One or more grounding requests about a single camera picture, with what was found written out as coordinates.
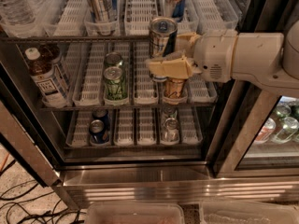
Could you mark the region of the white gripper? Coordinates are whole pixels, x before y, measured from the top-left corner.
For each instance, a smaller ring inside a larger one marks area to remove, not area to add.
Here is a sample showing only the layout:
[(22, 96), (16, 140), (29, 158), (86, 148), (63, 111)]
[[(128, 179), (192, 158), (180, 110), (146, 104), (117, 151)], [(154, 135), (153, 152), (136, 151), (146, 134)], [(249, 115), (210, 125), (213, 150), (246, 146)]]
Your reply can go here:
[(226, 83), (231, 79), (236, 40), (237, 31), (232, 29), (208, 30), (202, 36), (196, 32), (179, 34), (175, 51), (184, 50), (187, 57), (147, 59), (146, 66), (158, 77), (188, 79), (200, 74), (205, 81)]

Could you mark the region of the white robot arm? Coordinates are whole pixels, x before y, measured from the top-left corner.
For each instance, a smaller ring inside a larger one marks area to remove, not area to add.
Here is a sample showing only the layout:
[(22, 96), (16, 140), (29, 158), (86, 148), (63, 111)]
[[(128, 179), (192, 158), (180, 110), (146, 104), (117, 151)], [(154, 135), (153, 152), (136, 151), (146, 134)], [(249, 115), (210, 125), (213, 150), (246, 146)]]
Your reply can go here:
[(221, 83), (242, 80), (276, 95), (299, 96), (297, 24), (285, 35), (209, 30), (180, 35), (178, 42), (175, 52), (145, 61), (153, 75), (188, 79), (198, 74)]

